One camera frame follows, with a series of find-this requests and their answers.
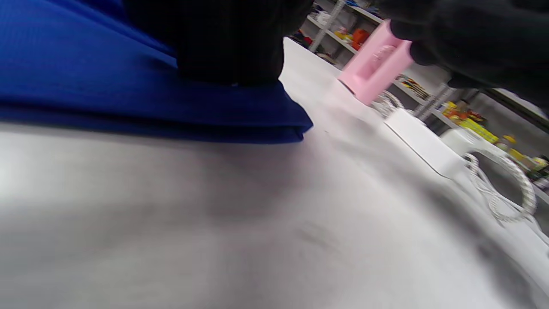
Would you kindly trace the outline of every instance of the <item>white device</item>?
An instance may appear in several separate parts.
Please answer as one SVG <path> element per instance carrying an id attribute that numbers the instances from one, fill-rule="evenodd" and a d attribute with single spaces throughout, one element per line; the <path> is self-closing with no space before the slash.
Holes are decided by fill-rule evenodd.
<path id="1" fill-rule="evenodd" d="M 386 118 L 385 125 L 434 171 L 452 180 L 456 190 L 465 193 L 460 205 L 525 275 L 537 307 L 549 308 L 549 238 L 532 216 L 536 206 L 532 184 L 507 154 L 466 129 L 450 130 L 439 138 L 400 108 Z M 521 206 L 494 189 L 472 152 L 485 155 L 515 177 L 523 193 Z"/>

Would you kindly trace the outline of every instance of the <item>orange object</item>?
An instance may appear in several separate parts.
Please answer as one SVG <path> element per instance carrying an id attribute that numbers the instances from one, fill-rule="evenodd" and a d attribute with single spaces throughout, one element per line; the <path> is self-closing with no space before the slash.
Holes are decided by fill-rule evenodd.
<path id="1" fill-rule="evenodd" d="M 367 33 L 365 30 L 356 29 L 355 32 L 352 34 L 352 40 L 358 45 L 362 45 L 362 43 L 366 42 L 368 36 L 370 36 L 370 34 Z"/>

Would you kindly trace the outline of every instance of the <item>yellow object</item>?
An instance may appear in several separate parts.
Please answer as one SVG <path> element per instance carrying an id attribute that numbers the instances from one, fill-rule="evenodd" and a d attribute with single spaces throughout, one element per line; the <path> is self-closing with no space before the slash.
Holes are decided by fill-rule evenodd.
<path id="1" fill-rule="evenodd" d="M 490 143 L 495 143 L 499 139 L 497 136 L 492 134 L 490 131 L 486 130 L 483 126 L 480 124 L 474 122 L 471 118 L 467 118 L 464 121 L 459 123 L 459 126 L 467 129 L 471 129 L 471 131 L 477 133 L 478 135 L 482 136 L 485 140 L 487 140 Z"/>
<path id="2" fill-rule="evenodd" d="M 335 34 L 338 38 L 340 38 L 340 39 L 342 39 L 342 40 L 343 40 L 343 39 L 345 38 L 345 36 L 347 35 L 347 34 L 341 32 L 341 31 L 336 31 L 336 32 L 334 32 L 334 34 Z"/>
<path id="3" fill-rule="evenodd" d="M 509 150 L 509 155 L 513 158 L 515 158 L 517 161 L 521 161 L 524 158 L 524 155 L 517 150 L 511 148 Z"/>
<path id="4" fill-rule="evenodd" d="M 508 140 L 509 142 L 513 143 L 513 144 L 517 143 L 517 141 L 514 139 L 514 137 L 512 135 L 504 135 L 503 138 Z"/>
<path id="5" fill-rule="evenodd" d="M 448 105 L 446 106 L 446 109 L 442 112 L 442 114 L 446 117 L 450 115 L 450 113 L 456 109 L 457 105 L 455 105 L 452 101 L 448 101 Z"/>

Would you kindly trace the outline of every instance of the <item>shelf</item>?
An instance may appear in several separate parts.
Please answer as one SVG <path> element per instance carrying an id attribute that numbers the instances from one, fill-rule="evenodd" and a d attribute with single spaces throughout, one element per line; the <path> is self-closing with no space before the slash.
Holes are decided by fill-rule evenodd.
<path id="1" fill-rule="evenodd" d="M 416 94 L 412 90 L 410 90 L 410 88 L 404 86 L 401 82 L 395 80 L 393 81 L 393 85 L 395 85 L 398 89 L 404 92 L 407 96 L 411 97 L 419 105 L 423 106 L 427 104 L 427 102 L 424 99 L 416 96 Z"/>
<path id="2" fill-rule="evenodd" d="M 318 23 L 313 17 L 311 16 L 307 16 L 307 20 L 312 22 L 315 26 L 319 27 L 320 29 L 322 29 L 322 25 L 320 23 Z M 326 34 L 328 36 L 330 36 L 331 38 L 333 38 L 334 40 L 337 41 L 337 43 L 343 45 L 343 47 L 347 48 L 351 53 L 353 54 L 356 54 L 358 51 L 356 49 L 354 49 L 352 46 L 350 46 L 349 44 L 347 44 L 347 42 L 343 41 L 342 39 L 340 39 L 337 35 L 335 35 L 335 33 L 329 31 L 329 30 L 326 30 Z"/>
<path id="3" fill-rule="evenodd" d="M 355 12 L 361 14 L 362 16 L 366 17 L 367 19 L 369 19 L 370 21 L 373 21 L 376 25 L 379 25 L 383 22 L 383 19 L 375 16 L 374 14 L 362 9 L 362 8 L 359 8 L 359 7 L 352 7 L 350 5 L 347 5 L 349 8 L 351 8 L 352 10 L 354 10 Z"/>
<path id="4" fill-rule="evenodd" d="M 515 94 L 502 89 L 484 89 L 484 94 L 497 101 L 513 113 L 524 118 L 529 123 L 549 134 L 549 120 L 532 103 L 525 101 Z"/>
<path id="5" fill-rule="evenodd" d="M 322 29 L 322 25 L 316 21 L 316 19 L 314 19 L 311 15 L 308 15 L 307 16 L 307 20 L 312 22 L 315 26 L 319 27 L 320 29 Z"/>
<path id="6" fill-rule="evenodd" d="M 445 123 L 447 126 L 449 126 L 452 129 L 459 128 L 460 126 L 453 123 L 448 117 L 444 116 L 440 111 L 433 111 L 433 115 L 437 117 L 438 119 L 442 120 L 443 123 Z"/>
<path id="7" fill-rule="evenodd" d="M 343 45 L 343 47 L 347 48 L 348 51 L 350 51 L 351 53 L 353 54 L 356 54 L 358 51 L 356 49 L 354 49 L 352 46 L 350 46 L 349 44 L 347 44 L 347 42 L 343 41 L 342 39 L 340 39 L 337 35 L 335 35 L 335 33 L 331 32 L 331 31 L 326 31 L 326 34 L 329 35 L 331 38 L 333 38 L 334 40 L 337 41 L 337 43 Z"/>

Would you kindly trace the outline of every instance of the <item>shelving unit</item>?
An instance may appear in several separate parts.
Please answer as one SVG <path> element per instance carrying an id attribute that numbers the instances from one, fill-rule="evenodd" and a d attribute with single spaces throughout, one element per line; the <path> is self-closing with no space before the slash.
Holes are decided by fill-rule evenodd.
<path id="1" fill-rule="evenodd" d="M 315 26 L 319 27 L 320 29 L 322 28 L 322 25 L 319 22 L 317 22 L 312 16 L 307 16 L 307 19 L 310 22 L 312 22 Z M 335 35 L 335 33 L 331 32 L 329 30 L 326 30 L 326 34 L 328 36 L 330 36 L 331 38 L 333 38 L 337 43 L 341 44 L 343 47 L 348 49 L 351 53 L 356 54 L 358 52 L 356 49 L 354 49 L 352 46 L 350 46 L 347 42 L 343 41 L 337 35 Z"/>
<path id="2" fill-rule="evenodd" d="M 372 22 L 374 22 L 378 25 L 383 22 L 383 19 L 381 19 L 381 18 L 375 16 L 374 14 L 364 10 L 363 8 L 353 7 L 353 6 L 350 6 L 350 5 L 347 5 L 347 7 L 351 8 L 352 10 L 356 11 L 357 13 L 361 14 L 365 18 L 371 20 Z"/>

